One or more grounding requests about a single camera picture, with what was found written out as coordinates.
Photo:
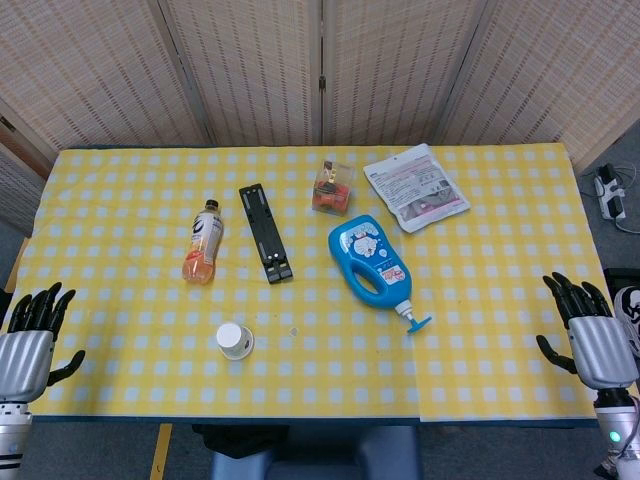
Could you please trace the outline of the clear box with orange toy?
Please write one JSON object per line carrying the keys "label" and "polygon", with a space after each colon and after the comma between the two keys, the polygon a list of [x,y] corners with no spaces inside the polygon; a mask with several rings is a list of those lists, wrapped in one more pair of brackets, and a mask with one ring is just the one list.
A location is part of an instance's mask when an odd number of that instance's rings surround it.
{"label": "clear box with orange toy", "polygon": [[348,210],[354,179],[350,166],[325,160],[317,172],[312,194],[312,208],[334,215],[345,215]]}

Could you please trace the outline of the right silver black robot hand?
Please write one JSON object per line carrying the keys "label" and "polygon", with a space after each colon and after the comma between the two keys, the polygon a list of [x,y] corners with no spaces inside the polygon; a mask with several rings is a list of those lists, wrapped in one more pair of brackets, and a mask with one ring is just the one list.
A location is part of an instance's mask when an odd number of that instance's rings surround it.
{"label": "right silver black robot hand", "polygon": [[631,344],[603,293],[589,282],[572,283],[554,272],[543,277],[565,327],[571,354],[557,353],[543,335],[536,337],[543,356],[593,390],[628,388],[640,379]]}

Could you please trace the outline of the yellow floor tape strip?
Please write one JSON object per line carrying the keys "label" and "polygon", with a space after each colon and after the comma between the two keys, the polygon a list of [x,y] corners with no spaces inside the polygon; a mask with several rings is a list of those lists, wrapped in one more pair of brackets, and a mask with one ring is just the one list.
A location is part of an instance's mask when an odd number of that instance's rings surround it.
{"label": "yellow floor tape strip", "polygon": [[173,425],[162,423],[159,426],[149,480],[163,480],[170,446]]}

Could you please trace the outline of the white power strip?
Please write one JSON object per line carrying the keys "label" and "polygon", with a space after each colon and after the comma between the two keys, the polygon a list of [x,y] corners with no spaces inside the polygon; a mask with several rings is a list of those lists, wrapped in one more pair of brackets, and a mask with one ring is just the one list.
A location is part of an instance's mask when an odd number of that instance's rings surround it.
{"label": "white power strip", "polygon": [[605,220],[622,220],[626,218],[623,205],[624,189],[618,182],[617,171],[611,163],[596,169],[594,187],[602,217]]}

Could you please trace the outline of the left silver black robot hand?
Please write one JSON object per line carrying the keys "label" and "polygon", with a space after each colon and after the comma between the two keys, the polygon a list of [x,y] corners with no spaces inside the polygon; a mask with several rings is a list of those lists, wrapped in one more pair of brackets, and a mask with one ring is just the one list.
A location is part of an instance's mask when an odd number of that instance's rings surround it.
{"label": "left silver black robot hand", "polygon": [[0,404],[28,404],[46,388],[69,378],[82,365],[86,352],[77,351],[69,363],[51,368],[66,310],[76,291],[62,284],[22,297],[15,305],[7,331],[0,335]]}

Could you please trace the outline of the blue pump lotion bottle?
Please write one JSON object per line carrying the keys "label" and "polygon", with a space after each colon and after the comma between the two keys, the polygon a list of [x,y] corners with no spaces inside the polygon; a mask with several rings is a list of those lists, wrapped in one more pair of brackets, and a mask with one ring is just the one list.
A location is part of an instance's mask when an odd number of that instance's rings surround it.
{"label": "blue pump lotion bottle", "polygon": [[360,215],[334,228],[328,247],[347,285],[361,302],[393,310],[409,322],[412,335],[428,324],[418,321],[411,304],[412,278],[382,226],[370,215]]}

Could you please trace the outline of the woven folding screen panel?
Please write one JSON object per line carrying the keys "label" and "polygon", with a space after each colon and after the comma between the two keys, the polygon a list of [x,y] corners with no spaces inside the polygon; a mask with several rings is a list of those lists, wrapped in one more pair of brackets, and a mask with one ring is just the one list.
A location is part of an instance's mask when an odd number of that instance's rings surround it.
{"label": "woven folding screen panel", "polygon": [[320,144],[322,0],[157,3],[213,144]]}
{"label": "woven folding screen panel", "polygon": [[322,142],[432,143],[493,0],[322,0]]}
{"label": "woven folding screen panel", "polygon": [[586,170],[640,120],[640,0],[485,0],[434,140],[558,142]]}
{"label": "woven folding screen panel", "polygon": [[205,142],[148,0],[0,0],[0,100],[55,151]]}
{"label": "woven folding screen panel", "polygon": [[0,112],[0,221],[30,237],[55,157]]}

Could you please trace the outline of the yellow white checked tablecloth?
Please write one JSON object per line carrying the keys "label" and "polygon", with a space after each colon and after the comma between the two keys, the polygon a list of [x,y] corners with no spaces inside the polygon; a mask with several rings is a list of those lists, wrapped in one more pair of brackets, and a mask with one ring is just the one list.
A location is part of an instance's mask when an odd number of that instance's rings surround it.
{"label": "yellow white checked tablecloth", "polygon": [[414,340],[427,422],[582,420],[594,393],[551,365],[569,342],[544,277],[605,284],[565,147],[437,147],[470,209],[406,236],[412,298],[431,316]]}
{"label": "yellow white checked tablecloth", "polygon": [[[392,311],[358,301],[315,211],[325,160],[355,169],[351,215],[404,237],[363,168],[389,147],[71,149],[46,183],[15,294],[74,289],[38,417],[367,418],[419,413],[414,338]],[[293,278],[267,281],[239,189],[261,184]],[[182,277],[194,218],[208,199],[224,224],[213,278]],[[216,332],[244,325],[251,354],[227,360]]]}

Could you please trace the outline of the white printed plastic pouch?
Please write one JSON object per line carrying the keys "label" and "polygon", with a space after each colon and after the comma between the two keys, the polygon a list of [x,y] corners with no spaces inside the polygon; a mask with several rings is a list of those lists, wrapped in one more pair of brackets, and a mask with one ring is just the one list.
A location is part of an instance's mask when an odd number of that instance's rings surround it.
{"label": "white printed plastic pouch", "polygon": [[427,144],[366,165],[363,171],[406,233],[471,208]]}

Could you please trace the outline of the orange drink plastic bottle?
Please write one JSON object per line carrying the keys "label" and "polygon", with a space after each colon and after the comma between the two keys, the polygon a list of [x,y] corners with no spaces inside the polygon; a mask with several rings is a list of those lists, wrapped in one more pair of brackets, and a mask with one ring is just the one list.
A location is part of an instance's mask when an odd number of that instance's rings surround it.
{"label": "orange drink plastic bottle", "polygon": [[208,199],[192,224],[191,243],[182,266],[185,281],[206,284],[213,278],[223,232],[219,204],[214,199]]}

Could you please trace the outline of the black folding phone stand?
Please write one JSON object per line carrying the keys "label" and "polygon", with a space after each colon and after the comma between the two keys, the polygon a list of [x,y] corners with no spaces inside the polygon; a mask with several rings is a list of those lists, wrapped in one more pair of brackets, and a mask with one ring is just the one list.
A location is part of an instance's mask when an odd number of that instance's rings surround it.
{"label": "black folding phone stand", "polygon": [[243,207],[267,281],[276,284],[293,278],[293,271],[261,184],[239,189]]}

